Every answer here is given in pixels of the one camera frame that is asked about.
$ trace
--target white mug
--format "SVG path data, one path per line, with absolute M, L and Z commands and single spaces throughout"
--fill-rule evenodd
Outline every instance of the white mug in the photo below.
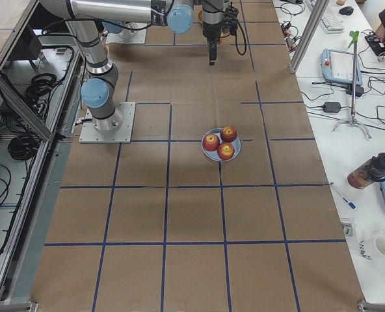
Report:
M 385 234 L 374 232 L 370 238 L 359 242 L 360 254 L 367 260 L 385 258 Z

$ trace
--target computer mouse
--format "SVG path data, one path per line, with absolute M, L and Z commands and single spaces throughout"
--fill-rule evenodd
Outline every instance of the computer mouse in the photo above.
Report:
M 353 7 L 345 6 L 344 8 L 341 8 L 338 12 L 343 15 L 351 15 L 353 13 Z

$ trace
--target keyboard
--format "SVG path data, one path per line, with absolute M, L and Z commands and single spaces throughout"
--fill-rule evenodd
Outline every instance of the keyboard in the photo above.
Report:
M 307 0 L 308 6 L 311 7 L 311 9 L 314 8 L 315 2 L 317 0 Z M 338 34 L 342 33 L 344 31 L 343 21 L 338 19 L 335 13 L 331 11 L 330 8 L 326 8 L 325 12 L 323 14 L 323 17 L 321 18 L 321 24 L 323 25 L 323 29 L 328 34 Z

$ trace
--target apple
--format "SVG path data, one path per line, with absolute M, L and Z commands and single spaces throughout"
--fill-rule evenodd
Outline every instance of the apple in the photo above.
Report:
M 228 161 L 234 155 L 234 147 L 228 142 L 222 143 L 217 148 L 217 155 L 223 161 Z
M 233 142 L 237 138 L 237 131 L 232 125 L 227 125 L 220 132 L 220 136 L 225 142 Z
M 220 139 L 214 133 L 210 133 L 209 135 L 206 135 L 203 139 L 203 148 L 206 151 L 215 151 L 217 150 L 219 145 L 220 145 Z

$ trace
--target blue pen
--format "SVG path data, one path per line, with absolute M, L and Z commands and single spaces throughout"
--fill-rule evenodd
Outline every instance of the blue pen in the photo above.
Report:
M 343 192 L 337 187 L 337 185 L 334 184 L 334 182 L 330 183 L 330 186 L 336 191 L 337 194 L 340 195 L 341 198 L 349 205 L 352 209 L 356 208 L 356 206 L 353 204 L 353 202 L 346 197 L 346 195 L 343 194 Z

